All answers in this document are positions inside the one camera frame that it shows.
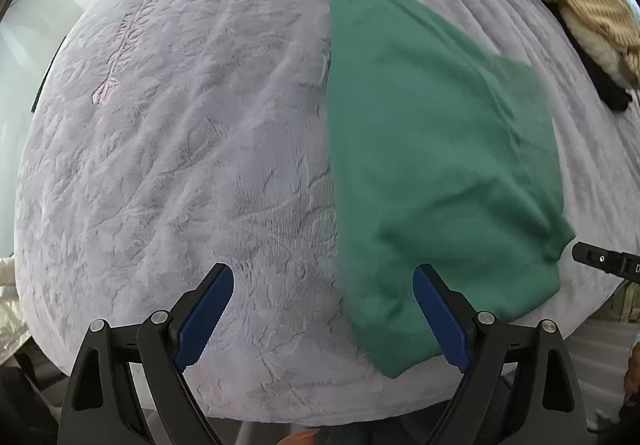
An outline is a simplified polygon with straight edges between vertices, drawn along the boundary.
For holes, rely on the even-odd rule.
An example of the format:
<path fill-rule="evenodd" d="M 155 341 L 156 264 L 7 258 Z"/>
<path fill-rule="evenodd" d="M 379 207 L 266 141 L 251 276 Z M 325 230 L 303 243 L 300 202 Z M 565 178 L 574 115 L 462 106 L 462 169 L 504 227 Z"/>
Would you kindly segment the person's right hand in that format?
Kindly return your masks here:
<path fill-rule="evenodd" d="M 628 358 L 628 367 L 624 376 L 624 390 L 629 396 L 640 390 L 640 343 L 634 344 Z"/>

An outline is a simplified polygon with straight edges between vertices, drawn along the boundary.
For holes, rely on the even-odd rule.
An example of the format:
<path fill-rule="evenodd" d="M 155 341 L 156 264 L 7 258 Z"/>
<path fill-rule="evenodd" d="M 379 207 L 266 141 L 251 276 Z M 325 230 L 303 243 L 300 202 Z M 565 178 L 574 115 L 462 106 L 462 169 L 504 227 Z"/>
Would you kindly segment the person's left hand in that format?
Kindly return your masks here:
<path fill-rule="evenodd" d="M 297 431 L 280 439 L 278 445 L 314 445 L 318 429 Z"/>

